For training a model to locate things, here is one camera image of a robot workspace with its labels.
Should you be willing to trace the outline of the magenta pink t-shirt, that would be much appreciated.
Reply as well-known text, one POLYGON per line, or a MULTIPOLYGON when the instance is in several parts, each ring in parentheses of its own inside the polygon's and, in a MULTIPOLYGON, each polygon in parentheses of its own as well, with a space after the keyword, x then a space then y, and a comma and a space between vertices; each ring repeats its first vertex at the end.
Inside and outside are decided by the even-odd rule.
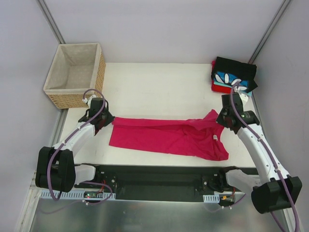
POLYGON ((140 151, 224 161, 229 158, 221 142, 224 127, 211 110, 204 118, 162 120, 117 117, 109 145, 140 151))

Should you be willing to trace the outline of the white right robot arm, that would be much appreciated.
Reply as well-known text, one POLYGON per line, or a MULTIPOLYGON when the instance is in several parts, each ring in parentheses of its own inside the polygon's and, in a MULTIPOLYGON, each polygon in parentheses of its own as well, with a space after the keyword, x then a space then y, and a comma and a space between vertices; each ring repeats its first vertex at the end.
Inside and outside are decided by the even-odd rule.
POLYGON ((243 142, 260 178, 256 181, 236 166, 225 167, 215 181, 219 189, 227 191, 235 187, 250 195, 260 214, 294 208, 302 182, 281 165, 269 147, 255 113, 244 111, 239 94, 222 95, 222 109, 216 121, 243 142))

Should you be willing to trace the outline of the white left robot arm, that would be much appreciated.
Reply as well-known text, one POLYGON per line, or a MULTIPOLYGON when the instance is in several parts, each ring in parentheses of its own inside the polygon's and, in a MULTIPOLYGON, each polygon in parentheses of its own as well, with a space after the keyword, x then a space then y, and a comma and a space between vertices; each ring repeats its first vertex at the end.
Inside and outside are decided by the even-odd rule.
POLYGON ((89 108, 78 120, 76 128, 63 141, 52 147, 40 149, 35 177, 39 188, 69 192, 82 182, 91 188, 101 185, 102 176, 92 164, 74 163, 74 157, 82 147, 107 125, 114 116, 109 112, 108 102, 104 98, 92 97, 86 100, 89 108))

